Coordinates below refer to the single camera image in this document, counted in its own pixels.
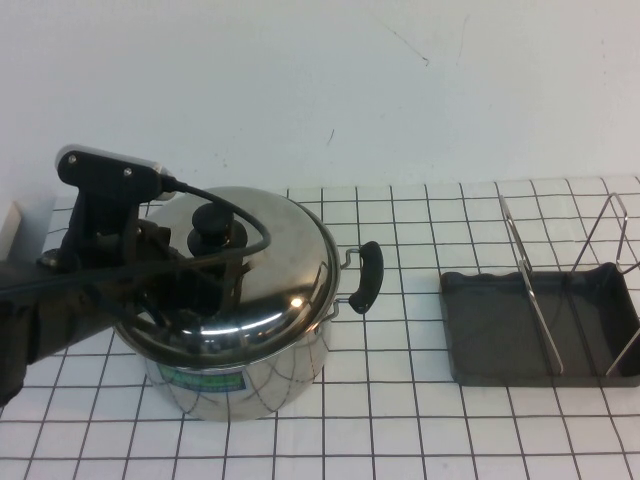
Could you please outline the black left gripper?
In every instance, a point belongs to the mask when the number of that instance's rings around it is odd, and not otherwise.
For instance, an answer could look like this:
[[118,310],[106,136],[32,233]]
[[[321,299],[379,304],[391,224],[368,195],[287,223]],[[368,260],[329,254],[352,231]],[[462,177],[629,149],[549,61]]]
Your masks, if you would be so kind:
[[37,298],[142,300],[166,294],[177,281],[179,308],[201,317],[234,310],[243,260],[179,274],[179,261],[197,255],[186,239],[170,240],[169,228],[138,217],[72,217],[59,247],[39,259],[47,276],[38,280]]

